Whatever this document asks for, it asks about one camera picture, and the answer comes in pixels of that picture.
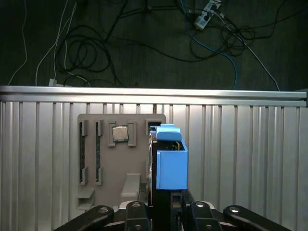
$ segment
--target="corrugated metal panel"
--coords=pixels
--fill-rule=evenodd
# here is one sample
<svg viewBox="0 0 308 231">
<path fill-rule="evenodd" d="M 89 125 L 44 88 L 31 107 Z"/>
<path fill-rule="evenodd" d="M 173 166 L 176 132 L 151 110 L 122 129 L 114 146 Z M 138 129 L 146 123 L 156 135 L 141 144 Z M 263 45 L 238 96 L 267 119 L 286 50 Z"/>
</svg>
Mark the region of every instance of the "corrugated metal panel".
<svg viewBox="0 0 308 231">
<path fill-rule="evenodd" d="M 220 210 L 239 204 L 292 230 L 308 230 L 307 108 L 69 99 L 0 102 L 1 230 L 52 230 L 80 214 L 79 114 L 153 111 L 181 128 L 196 199 Z"/>
</svg>

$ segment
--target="white cable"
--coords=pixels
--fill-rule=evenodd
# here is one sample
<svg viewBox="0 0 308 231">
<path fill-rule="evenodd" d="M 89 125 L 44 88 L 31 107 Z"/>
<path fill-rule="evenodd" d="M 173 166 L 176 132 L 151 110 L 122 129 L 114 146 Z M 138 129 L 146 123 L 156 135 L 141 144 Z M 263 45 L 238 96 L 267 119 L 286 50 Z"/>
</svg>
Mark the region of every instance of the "white cable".
<svg viewBox="0 0 308 231">
<path fill-rule="evenodd" d="M 219 14 L 217 14 L 215 11 L 211 11 L 211 13 L 215 14 L 225 25 L 225 27 L 232 32 L 232 30 L 228 27 L 228 25 L 225 23 L 225 21 L 221 18 L 221 16 Z M 247 49 L 249 49 L 249 51 L 252 53 L 252 55 L 258 60 L 258 62 L 261 64 L 261 66 L 263 67 L 263 69 L 267 72 L 267 74 L 269 75 L 269 77 L 274 81 L 276 88 L 278 91 L 280 91 L 280 88 L 278 86 L 277 81 L 275 80 L 275 78 L 270 74 L 270 72 L 268 71 L 268 69 L 264 66 L 264 64 L 261 62 L 261 60 L 259 59 L 259 57 L 254 53 L 254 51 L 240 38 L 238 37 L 235 33 L 233 33 L 233 35 L 240 41 L 242 42 Z"/>
<path fill-rule="evenodd" d="M 24 18 L 24 23 L 23 23 L 23 26 L 21 28 L 21 31 L 22 31 L 22 35 L 23 35 L 23 40 L 24 40 L 24 47 L 25 47 L 25 53 L 26 53 L 26 58 L 25 58 L 25 61 L 24 63 L 14 72 L 14 74 L 12 75 L 8 85 L 11 84 L 13 78 L 15 77 L 16 73 L 21 69 L 23 68 L 23 66 L 27 63 L 28 61 L 28 54 L 27 54 L 27 46 L 26 46 L 26 40 L 25 40 L 25 33 L 24 33 L 24 29 L 25 29 L 25 24 L 26 24 L 26 20 L 27 20 L 27 4 L 26 4 L 26 0 L 24 0 L 24 4 L 25 4 L 25 18 Z"/>
<path fill-rule="evenodd" d="M 62 32 L 64 31 L 64 28 L 66 27 L 66 24 L 68 23 L 68 21 L 70 20 L 71 18 L 69 17 L 68 20 L 66 21 L 66 23 L 64 24 L 63 28 L 62 28 L 62 31 L 60 34 L 62 34 Z M 54 48 L 54 46 L 56 45 L 56 43 L 54 43 L 50 49 L 47 51 L 47 53 L 44 55 L 44 57 L 41 59 L 41 61 L 39 62 L 38 66 L 37 66 L 37 71 L 36 71 L 36 74 L 35 74 L 35 86 L 37 86 L 37 79 L 38 79 L 38 71 L 39 71 L 39 66 L 41 65 L 41 63 L 44 61 L 44 59 L 47 57 L 47 55 L 49 54 L 49 52 Z"/>
<path fill-rule="evenodd" d="M 56 44 L 54 47 L 54 51 L 53 51 L 53 71 L 54 71 L 54 79 L 56 79 L 56 65 L 54 63 L 54 59 L 56 58 L 56 50 L 57 50 L 57 45 L 58 45 L 58 41 L 59 41 L 59 37 L 60 37 L 60 30 L 61 30 L 61 24 L 62 24 L 62 20 L 63 20 L 63 15 L 65 13 L 66 10 L 66 6 L 67 6 L 68 0 L 66 0 L 62 15 L 61 15 L 61 19 L 60 19 L 60 25 L 59 25 L 59 30 L 58 30 L 58 35 L 57 35 L 57 39 L 56 39 Z"/>
<path fill-rule="evenodd" d="M 73 15 L 74 15 L 74 13 L 75 13 L 75 11 L 76 11 L 76 7 L 77 7 L 77 3 L 75 3 L 75 5 L 74 5 L 73 12 L 72 12 L 72 16 L 71 16 L 71 20 L 70 20 L 70 22 L 69 22 L 69 24 L 68 24 L 68 28 L 67 28 L 66 34 L 68 34 L 69 29 L 70 29 L 70 27 L 71 27 L 72 19 L 73 19 Z M 66 69 L 66 57 L 67 57 L 67 41 L 65 40 L 65 55 L 64 55 L 64 68 L 65 68 L 65 69 Z M 71 76 L 75 76 L 75 77 L 77 77 L 77 78 L 82 79 L 83 81 L 85 81 L 86 83 L 88 83 L 88 85 L 91 87 L 91 84 L 90 84 L 85 78 L 83 78 L 83 77 L 81 77 L 81 76 L 78 76 L 78 75 L 74 75 L 73 73 L 71 73 L 71 72 L 69 72 L 69 71 L 68 71 L 68 73 L 69 73 Z"/>
</svg>

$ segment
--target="cpu chip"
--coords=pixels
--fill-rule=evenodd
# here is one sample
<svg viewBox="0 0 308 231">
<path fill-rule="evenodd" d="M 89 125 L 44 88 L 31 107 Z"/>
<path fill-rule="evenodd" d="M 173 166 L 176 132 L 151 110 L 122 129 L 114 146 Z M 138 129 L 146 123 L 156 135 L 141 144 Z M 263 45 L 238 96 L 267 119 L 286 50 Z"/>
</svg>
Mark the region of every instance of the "cpu chip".
<svg viewBox="0 0 308 231">
<path fill-rule="evenodd" d="M 112 127 L 112 136 L 115 143 L 128 142 L 128 127 L 126 125 Z"/>
</svg>

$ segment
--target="cable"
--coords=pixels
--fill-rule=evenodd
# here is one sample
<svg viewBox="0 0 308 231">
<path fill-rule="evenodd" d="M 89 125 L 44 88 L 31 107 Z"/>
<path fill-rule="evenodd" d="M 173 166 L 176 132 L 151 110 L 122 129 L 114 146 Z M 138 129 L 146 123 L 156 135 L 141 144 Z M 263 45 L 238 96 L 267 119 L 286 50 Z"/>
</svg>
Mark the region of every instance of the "cable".
<svg viewBox="0 0 308 231">
<path fill-rule="evenodd" d="M 166 6 L 151 6 L 150 7 L 150 11 L 159 11 L 159 10 L 176 10 L 176 6 L 174 5 L 166 5 Z M 127 14 L 131 14 L 131 13 L 134 13 L 134 12 L 138 12 L 138 13 L 141 13 L 141 12 L 144 12 L 145 9 L 144 8 L 137 8 L 137 9 L 134 9 L 134 10 L 131 10 L 131 11 L 126 11 L 126 12 L 123 12 L 121 17 L 122 16 L 126 16 Z"/>
<path fill-rule="evenodd" d="M 294 13 L 294 14 L 292 14 L 292 15 L 286 17 L 286 18 L 283 18 L 283 19 L 281 19 L 281 20 L 277 20 L 277 19 L 278 19 L 279 11 L 280 11 L 280 9 L 281 9 L 281 7 L 283 6 L 284 3 L 285 3 L 285 0 L 280 4 L 280 6 L 279 6 L 279 8 L 278 8 L 278 10 L 277 10 L 276 17 L 275 17 L 275 22 L 274 22 L 274 23 L 268 24 L 268 25 L 264 25 L 264 26 L 259 26 L 259 27 L 253 27 L 253 28 L 248 27 L 248 26 L 243 26 L 243 27 L 237 29 L 237 31 L 241 32 L 242 34 L 243 34 L 243 33 L 249 33 L 249 35 L 250 35 L 249 38 L 246 37 L 248 40 L 251 40 L 251 42 L 250 42 L 249 44 L 246 44 L 248 47 L 252 44 L 253 39 L 258 39 L 258 38 L 259 38 L 259 37 L 256 37 L 256 33 L 255 33 L 255 31 L 253 30 L 254 28 L 261 28 L 261 27 L 266 27 L 266 26 L 270 26 L 270 25 L 275 25 L 275 26 L 276 26 L 277 23 L 282 22 L 282 21 L 284 21 L 284 20 L 286 20 L 286 19 L 288 19 L 288 18 L 290 18 L 290 17 L 293 17 L 293 16 L 295 16 L 295 15 L 297 15 L 297 14 L 299 14 L 299 13 L 301 13 L 301 12 L 303 12 L 304 10 L 307 9 L 307 7 L 306 7 L 306 8 L 301 9 L 300 11 L 298 11 L 298 12 L 296 12 L 296 13 Z M 100 25 L 101 30 L 102 30 L 103 32 L 105 32 L 105 30 L 104 30 L 104 29 L 102 28 L 102 26 L 101 26 L 100 16 L 99 16 L 99 25 Z M 235 45 L 235 44 L 234 44 L 234 43 L 236 42 L 236 40 L 237 40 L 237 38 L 234 37 L 234 34 L 233 34 L 235 31 L 231 31 L 231 32 L 232 32 L 231 34 L 228 33 L 227 36 L 223 36 L 223 33 L 224 33 L 224 32 L 229 32 L 229 30 L 223 29 L 223 27 L 219 27 L 219 26 L 214 27 L 214 28 L 217 28 L 217 29 L 220 29 L 220 30 L 221 30 L 221 36 L 222 36 L 223 41 L 224 41 L 224 43 L 222 44 L 222 46 L 220 47 L 220 49 L 218 49 L 218 50 L 216 51 L 216 54 L 215 54 L 215 55 L 217 55 L 218 52 L 220 52 L 220 51 L 223 50 L 222 47 L 223 47 L 224 45 L 227 46 L 227 50 L 228 50 L 228 52 L 230 53 L 231 56 L 239 56 L 239 55 L 241 55 L 241 54 L 244 52 L 246 46 L 245 46 L 243 43 L 241 43 L 241 45 Z M 169 57 L 169 58 L 172 58 L 172 59 L 175 59 L 175 60 L 178 60 L 178 61 L 182 61 L 182 62 L 200 62 L 200 61 L 203 61 L 203 60 L 204 60 L 204 59 L 203 59 L 204 57 L 201 57 L 201 56 L 198 56 L 198 55 L 194 54 L 193 49 L 192 49 L 192 43 L 190 44 L 190 45 L 191 45 L 192 54 L 193 54 L 193 56 L 194 56 L 195 58 L 197 58 L 198 60 L 183 60 L 183 59 L 179 59 L 179 58 L 177 58 L 177 57 L 174 57 L 174 56 L 170 56 L 170 55 L 168 55 L 168 54 L 165 54 L 165 53 L 163 53 L 162 51 L 160 51 L 160 50 L 158 50 L 158 49 L 156 49 L 156 48 L 154 48 L 154 47 L 151 47 L 151 46 L 149 46 L 149 45 L 147 45 L 147 44 L 144 44 L 144 43 L 142 43 L 142 42 L 139 42 L 139 41 L 136 41 L 136 40 L 132 40 L 132 39 L 118 38 L 118 37 L 115 37 L 115 36 L 113 36 L 113 37 L 116 38 L 116 39 L 118 39 L 118 40 L 133 42 L 133 44 L 131 44 L 131 45 L 140 45 L 140 46 L 147 47 L 147 48 L 152 49 L 152 50 L 154 50 L 154 51 L 156 51 L 156 52 L 158 52 L 158 53 L 160 53 L 160 54 L 162 54 L 162 55 L 164 55 L 164 56 L 166 56 L 166 57 Z M 230 40 L 231 38 L 235 38 L 235 40 L 233 41 L 233 43 L 229 43 L 229 40 Z M 235 54 L 234 52 L 231 51 L 231 49 L 239 50 L 240 53 Z"/>
<path fill-rule="evenodd" d="M 218 15 L 215 11 L 211 11 L 211 12 L 212 12 L 213 14 L 215 14 L 215 15 L 223 22 L 223 24 L 225 25 L 225 27 L 226 27 L 230 32 L 232 32 L 232 30 L 228 27 L 228 25 L 225 23 L 225 21 L 221 18 L 220 15 Z M 258 58 L 258 56 L 253 52 L 253 50 L 244 42 L 244 40 L 243 40 L 242 38 L 240 38 L 239 36 L 237 36 L 235 33 L 234 33 L 234 36 L 235 36 L 240 42 L 242 42 L 242 43 L 249 49 L 249 51 L 253 54 L 253 56 L 254 56 L 254 57 L 258 60 L 258 62 L 261 64 L 261 66 L 263 67 L 263 69 L 268 73 L 268 75 L 270 76 L 270 78 L 274 81 L 277 90 L 280 91 L 277 81 L 276 81 L 275 78 L 270 74 L 270 72 L 267 70 L 267 68 L 264 66 L 264 64 L 261 62 L 261 60 Z"/>
<path fill-rule="evenodd" d="M 222 28 L 221 26 L 207 26 L 207 27 L 204 28 L 204 30 L 208 30 L 208 29 L 210 29 L 210 28 L 213 28 L 213 29 L 222 29 L 222 30 L 226 30 L 226 31 L 227 31 L 227 29 Z M 201 31 L 195 31 L 195 33 L 193 34 L 193 37 L 195 37 L 197 33 L 201 33 Z M 193 57 L 195 57 L 195 58 L 197 58 L 197 59 L 206 60 L 206 59 L 215 57 L 216 55 L 219 54 L 218 52 L 220 52 L 220 51 L 221 51 L 221 52 L 226 52 L 226 51 L 228 51 L 227 48 L 224 48 L 224 47 L 226 46 L 226 44 L 223 43 L 223 44 L 216 50 L 216 53 L 213 53 L 213 54 L 211 54 L 210 56 L 205 56 L 205 57 L 204 57 L 204 56 L 200 56 L 200 55 L 197 55 L 196 52 L 193 50 L 193 41 L 194 41 L 194 40 L 191 38 L 191 39 L 190 39 L 190 43 L 189 43 L 190 52 L 191 52 L 191 54 L 193 55 Z"/>
<path fill-rule="evenodd" d="M 66 34 L 68 34 L 68 32 L 70 30 L 70 27 L 71 27 L 71 24 L 72 24 L 72 19 L 73 19 L 74 13 L 76 11 L 76 7 L 77 7 L 77 3 L 75 3 L 75 5 L 74 5 L 74 8 L 73 8 L 73 11 L 72 11 L 72 15 L 70 17 L 70 21 L 69 21 L 69 24 L 68 24 L 68 28 L 67 28 Z M 65 40 L 65 55 L 64 55 L 64 67 L 65 67 L 65 69 L 66 69 L 66 56 L 67 56 L 67 41 Z M 68 72 L 68 74 L 70 74 L 71 76 L 74 76 L 76 78 L 82 79 L 83 81 L 85 81 L 89 85 L 89 87 L 91 87 L 90 82 L 88 80 L 86 80 L 83 76 L 75 75 L 75 74 L 73 74 L 71 72 Z"/>
<path fill-rule="evenodd" d="M 74 14 L 72 14 L 68 19 L 67 21 L 65 22 L 61 32 L 60 32 L 60 35 L 62 34 L 62 32 L 64 31 L 64 28 L 66 27 L 67 23 L 72 19 Z M 37 69 L 36 69 L 36 74 L 35 74 L 35 86 L 38 85 L 38 71 L 39 71 L 39 67 L 40 65 L 42 64 L 42 62 L 44 61 L 44 59 L 47 57 L 47 55 L 51 52 L 51 50 L 55 47 L 56 45 L 56 42 L 49 48 L 49 50 L 47 51 L 47 53 L 43 56 L 43 58 L 40 60 L 40 62 L 38 63 L 38 66 L 37 66 Z"/>
<path fill-rule="evenodd" d="M 228 19 L 227 17 L 224 17 L 225 20 L 227 20 L 230 24 L 232 24 L 234 26 L 234 28 L 236 29 L 235 31 L 232 31 L 234 32 L 235 34 L 238 33 L 242 38 L 244 38 L 245 40 L 255 40 L 255 39 L 269 39 L 273 36 L 274 32 L 275 32 L 275 28 L 276 28 L 276 25 L 277 25 L 277 22 L 278 22 L 278 15 L 279 15 L 279 11 L 280 9 L 282 8 L 282 6 L 285 4 L 286 0 L 282 0 L 281 4 L 279 5 L 277 11 L 276 11 L 276 16 L 275 16 L 275 21 L 274 21 L 274 26 L 273 26 L 273 29 L 271 31 L 271 33 L 269 35 L 266 35 L 266 36 L 253 36 L 252 38 L 247 38 L 245 37 L 242 32 L 247 32 L 247 29 L 244 29 L 244 31 L 242 29 L 239 29 L 237 28 L 237 26 L 235 25 L 235 23 L 233 23 L 230 19 Z"/>
<path fill-rule="evenodd" d="M 65 87 L 65 84 L 66 84 L 66 82 L 67 82 L 69 79 L 76 78 L 76 77 L 82 79 L 83 81 L 85 81 L 85 83 L 87 83 L 87 84 L 89 84 L 89 85 L 91 86 L 90 82 L 89 82 L 84 76 L 81 76 L 81 75 L 71 75 L 71 76 L 67 77 L 67 78 L 64 80 L 64 82 L 63 82 L 63 87 Z"/>
<path fill-rule="evenodd" d="M 183 0 L 180 0 L 181 2 L 181 5 L 182 5 L 182 9 L 184 11 L 184 4 L 183 4 Z M 187 28 L 187 31 L 189 33 L 189 35 L 191 36 L 191 38 L 196 42 L 198 43 L 200 46 L 202 47 L 205 47 L 206 49 L 208 49 L 209 51 L 213 52 L 213 53 L 218 53 L 218 54 L 221 54 L 222 56 L 226 57 L 227 59 L 229 59 L 229 61 L 232 63 L 232 66 L 233 66 L 233 69 L 234 69 L 234 73 L 235 73 L 235 78 L 234 78 L 234 84 L 233 84 L 233 88 L 235 88 L 236 86 L 236 82 L 237 82 L 237 69 L 236 69 L 236 66 L 235 66 L 235 63 L 234 61 L 232 60 L 232 58 L 230 56 L 228 56 L 227 54 L 225 53 L 222 53 L 222 52 L 217 52 L 216 50 L 204 45 L 203 43 L 201 43 L 200 41 L 198 41 L 191 33 L 190 29 L 188 28 L 188 20 L 187 20 L 187 15 L 185 14 L 184 16 L 185 18 L 185 22 L 186 22 L 186 28 Z"/>
<path fill-rule="evenodd" d="M 28 61 L 27 46 L 26 46 L 26 39 L 25 39 L 25 32 L 24 32 L 24 30 L 25 30 L 25 25 L 26 25 L 26 20 L 27 20 L 27 14 L 28 14 L 28 13 L 27 13 L 27 4 L 26 4 L 26 0 L 24 0 L 24 5 L 25 5 L 25 17 L 24 17 L 24 23 L 23 23 L 23 26 L 22 26 L 21 31 L 22 31 L 23 41 L 24 41 L 24 47 L 25 47 L 26 58 L 25 58 L 24 63 L 14 72 L 14 74 L 12 75 L 12 77 L 11 77 L 11 79 L 10 79 L 8 85 L 11 84 L 11 82 L 12 82 L 13 78 L 15 77 L 15 75 L 17 74 L 17 72 L 18 72 L 21 68 L 23 68 L 23 66 L 25 66 L 25 64 L 26 64 L 27 61 Z"/>
<path fill-rule="evenodd" d="M 249 33 L 249 35 L 251 37 L 255 36 L 255 32 L 254 30 L 251 30 L 250 27 L 248 26 L 243 26 L 240 28 L 240 30 L 242 31 L 242 33 Z M 232 57 L 237 57 L 243 54 L 244 50 L 246 49 L 246 46 L 241 43 L 240 45 L 235 45 L 236 42 L 238 41 L 237 38 L 234 36 L 234 34 L 236 34 L 237 30 L 234 30 L 232 32 L 230 32 L 229 30 L 227 30 L 225 27 L 220 29 L 220 36 L 221 39 L 223 40 L 224 44 L 227 47 L 227 50 L 229 52 L 229 54 Z M 251 46 L 253 44 L 253 40 L 250 40 L 248 46 Z"/>
<path fill-rule="evenodd" d="M 199 9 L 199 8 L 192 8 L 192 7 L 185 7 L 186 9 L 188 10 L 198 10 L 198 11 L 203 11 L 203 12 L 208 12 L 208 10 L 204 10 L 204 9 Z M 215 29 L 219 29 L 221 31 L 221 38 L 223 40 L 223 43 L 221 45 L 221 49 L 219 49 L 219 51 L 222 51 L 222 52 L 226 52 L 228 51 L 230 56 L 232 57 L 237 57 L 237 56 L 240 56 L 243 54 L 244 50 L 245 50 L 245 46 L 241 45 L 241 46 L 237 46 L 235 45 L 235 42 L 237 41 L 236 39 L 232 42 L 232 43 L 229 43 L 229 39 L 233 38 L 233 34 L 231 34 L 230 36 L 230 32 L 229 30 L 227 30 L 224 26 L 207 26 L 203 29 L 203 31 L 205 31 L 205 29 L 208 29 L 208 28 L 215 28 Z M 249 27 L 249 26 L 243 26 L 241 28 L 239 28 L 240 31 L 242 31 L 242 33 L 249 33 L 252 35 L 252 37 L 255 37 L 256 36 L 256 33 L 255 31 Z M 191 49 L 191 53 L 194 57 L 200 57 L 198 55 L 196 55 L 192 49 L 192 41 L 193 39 L 191 39 L 190 41 L 190 49 Z M 235 54 L 233 53 L 231 50 L 234 49 L 234 50 L 240 50 L 240 52 L 238 54 Z"/>
<path fill-rule="evenodd" d="M 60 25 L 59 25 L 59 30 L 58 30 L 58 35 L 57 35 L 56 44 L 55 44 L 55 46 L 54 46 L 54 51 L 53 51 L 53 59 L 56 58 L 56 49 L 57 49 L 57 45 L 58 45 L 58 41 L 59 41 L 59 36 L 60 36 L 60 30 L 61 30 L 61 24 L 62 24 L 62 20 L 63 20 L 63 15 L 64 15 L 64 13 L 65 13 L 67 3 L 68 3 L 68 0 L 66 0 L 66 3 L 65 3 L 65 6 L 64 6 L 62 15 L 61 15 Z M 55 66 L 54 61 L 53 61 L 53 71 L 54 71 L 54 79 L 56 79 L 56 75 L 57 75 L 57 74 L 56 74 L 56 66 Z"/>
<path fill-rule="evenodd" d="M 308 9 L 308 6 L 306 6 L 306 7 L 302 8 L 301 10 L 299 10 L 299 11 L 293 13 L 292 15 L 289 15 L 289 16 L 287 16 L 287 17 L 285 17 L 285 18 L 282 18 L 282 19 L 278 20 L 277 22 L 270 23 L 270 24 L 265 24 L 265 25 L 263 25 L 263 26 L 255 26 L 255 27 L 252 27 L 252 28 L 253 28 L 253 29 L 259 29 L 259 28 L 263 28 L 263 27 L 268 27 L 268 26 L 274 25 L 275 23 L 283 22 L 283 21 L 285 21 L 285 20 L 287 20 L 287 19 L 289 19 L 289 18 L 292 18 L 292 17 L 294 17 L 294 16 L 296 16 L 296 15 L 302 13 L 303 11 L 305 11 L 305 10 L 307 10 L 307 9 Z"/>
<path fill-rule="evenodd" d="M 100 18 L 101 18 L 101 11 L 100 11 L 100 8 L 98 8 L 98 18 L 99 18 L 98 21 L 99 21 L 100 29 L 102 30 L 102 32 L 104 32 L 104 33 L 107 34 L 107 32 L 103 29 L 102 24 L 101 24 L 101 21 L 100 21 Z M 211 54 L 211 55 L 209 55 L 209 56 L 207 56 L 207 57 L 198 58 L 197 60 L 186 60 L 186 59 L 181 59 L 181 58 L 178 58 L 178 57 L 175 57 L 175 56 L 166 54 L 166 53 L 160 51 L 159 49 L 157 49 L 157 48 L 155 48 L 155 47 L 152 47 L 152 46 L 150 46 L 150 45 L 147 45 L 147 44 L 145 44 L 145 43 L 143 43 L 143 42 L 141 42 L 141 41 L 137 41 L 137 40 L 133 40 L 133 39 L 128 39 L 128 38 L 125 38 L 125 39 L 124 39 L 124 38 L 119 38 L 119 37 L 116 37 L 116 36 L 113 36 L 113 35 L 111 35 L 110 37 L 113 37 L 114 39 L 117 39 L 117 40 L 132 42 L 131 44 L 128 44 L 128 45 L 143 46 L 143 47 L 149 48 L 149 49 L 151 49 L 151 50 L 153 50 L 153 51 L 155 51 L 155 52 L 157 52 L 157 53 L 159 53 L 159 54 L 161 54 L 161 55 L 163 55 L 163 56 L 165 56 L 165 57 L 167 57 L 167 58 L 174 59 L 174 60 L 181 61 L 181 62 L 187 62 L 187 63 L 197 63 L 197 62 L 202 62 L 202 61 L 204 61 L 204 60 L 213 58 L 213 57 L 215 57 L 216 55 L 219 55 L 218 52 L 221 51 L 221 48 L 222 48 L 222 46 L 221 46 L 219 49 L 216 50 L 216 53 Z"/>
<path fill-rule="evenodd" d="M 153 8 L 150 11 L 172 11 L 172 10 L 178 10 L 177 8 Z M 133 16 L 139 13 L 146 13 L 143 8 L 139 8 L 139 9 L 135 9 L 129 12 L 125 12 L 122 14 L 122 16 L 120 16 L 120 18 L 126 18 L 129 16 Z"/>
<path fill-rule="evenodd" d="M 92 33 L 95 34 L 95 37 L 84 36 L 81 34 L 73 34 L 80 28 L 83 28 L 83 29 L 85 28 L 91 31 Z M 71 41 L 70 45 L 68 46 L 68 58 L 70 60 L 71 66 L 65 67 L 60 62 L 60 53 L 65 45 L 65 42 L 68 40 Z M 90 60 L 89 57 L 87 56 L 89 53 L 89 49 L 91 49 L 91 51 L 94 52 L 94 58 L 92 60 Z M 92 68 L 92 66 L 97 61 L 97 56 L 98 56 L 97 49 L 99 49 L 102 52 L 102 54 L 104 54 L 104 56 L 106 57 L 105 65 L 102 65 L 101 62 L 99 64 L 99 66 L 103 66 L 101 69 Z M 63 42 L 60 44 L 59 49 L 56 53 L 55 60 L 56 60 L 55 63 L 56 63 L 57 70 L 63 73 L 71 72 L 76 69 L 83 69 L 83 70 L 86 70 L 92 73 L 101 73 L 105 71 L 107 68 L 110 68 L 114 76 L 115 84 L 119 83 L 120 85 L 125 86 L 116 75 L 114 64 L 111 60 L 111 55 L 105 46 L 105 42 L 103 38 L 100 36 L 100 34 L 95 29 L 93 29 L 90 26 L 80 25 L 80 26 L 77 26 L 71 29 L 65 36 Z"/>
</svg>

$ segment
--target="blue cable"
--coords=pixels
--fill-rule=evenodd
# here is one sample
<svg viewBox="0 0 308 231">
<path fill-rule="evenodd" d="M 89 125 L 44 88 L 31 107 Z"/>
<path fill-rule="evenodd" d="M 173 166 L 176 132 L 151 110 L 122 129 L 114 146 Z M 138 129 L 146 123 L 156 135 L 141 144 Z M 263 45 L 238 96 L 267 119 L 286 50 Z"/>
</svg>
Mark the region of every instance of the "blue cable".
<svg viewBox="0 0 308 231">
<path fill-rule="evenodd" d="M 182 6 L 182 9 L 183 9 L 183 12 L 185 13 L 184 4 L 183 4 L 183 1 L 184 1 L 184 0 L 180 0 L 180 1 L 181 1 L 181 6 Z M 234 84 L 233 84 L 233 88 L 235 88 L 236 82 L 237 82 L 237 69 L 236 69 L 236 66 L 235 66 L 235 63 L 234 63 L 233 59 L 232 59 L 230 56 L 228 56 L 227 54 L 225 54 L 225 53 L 223 53 L 223 52 L 220 52 L 220 51 L 218 52 L 218 51 L 216 51 L 216 50 L 214 50 L 214 49 L 208 47 L 207 45 L 203 44 L 202 42 L 198 41 L 198 40 L 192 35 L 191 31 L 189 30 L 189 27 L 188 27 L 188 20 L 187 20 L 186 14 L 185 14 L 184 17 L 185 17 L 185 23 L 186 23 L 187 31 L 188 31 L 189 35 L 192 37 L 192 39 L 193 39 L 196 43 L 198 43 L 200 46 L 202 46 L 202 47 L 208 49 L 209 51 L 211 51 L 211 52 L 213 52 L 213 53 L 221 54 L 222 56 L 225 56 L 227 59 L 230 60 L 230 62 L 231 62 L 232 65 L 233 65 L 233 69 L 234 69 L 234 73 L 235 73 L 235 79 L 234 79 Z"/>
</svg>

